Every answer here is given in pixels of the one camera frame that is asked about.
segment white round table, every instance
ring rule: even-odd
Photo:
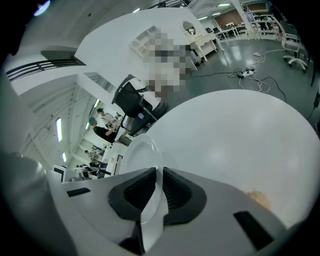
[[[299,112],[273,96],[207,93],[166,113],[147,134],[164,166],[257,190],[287,227],[305,219],[318,196],[320,141]],[[121,165],[119,173],[149,168],[146,162]]]

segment chair base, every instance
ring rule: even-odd
[[[290,55],[285,55],[285,56],[283,56],[283,59],[284,59],[285,61],[286,61],[287,59],[289,59],[288,64],[289,64],[290,67],[292,66],[292,63],[293,63],[293,62],[298,63],[298,64],[301,66],[303,72],[306,72],[306,69],[307,69],[308,65],[307,65],[307,63],[305,63],[302,59],[296,58],[296,57],[293,57],[293,56],[290,56]]]

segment white office chair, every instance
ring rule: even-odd
[[[305,73],[308,65],[306,62],[304,62],[302,59],[299,58],[299,51],[305,50],[305,48],[301,43],[301,40],[300,40],[300,37],[298,36],[297,31],[291,26],[289,26],[289,24],[283,20],[277,23],[282,31],[282,39],[281,39],[282,47],[285,50],[294,52],[294,56],[285,55],[283,56],[283,59],[285,61],[289,59],[288,64],[290,67],[292,67],[293,62],[298,63],[301,66],[303,72]]]

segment blue light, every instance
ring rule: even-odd
[[[50,5],[50,0],[46,1],[33,15],[39,16],[43,14],[48,9],[49,5]]]

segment black shirt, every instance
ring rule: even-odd
[[[93,131],[96,135],[98,135],[100,138],[106,140],[109,143],[114,143],[115,142],[115,138],[117,136],[116,132],[111,133],[109,136],[106,135],[106,133],[109,131],[106,128],[102,128],[99,126],[96,126],[93,128]]]

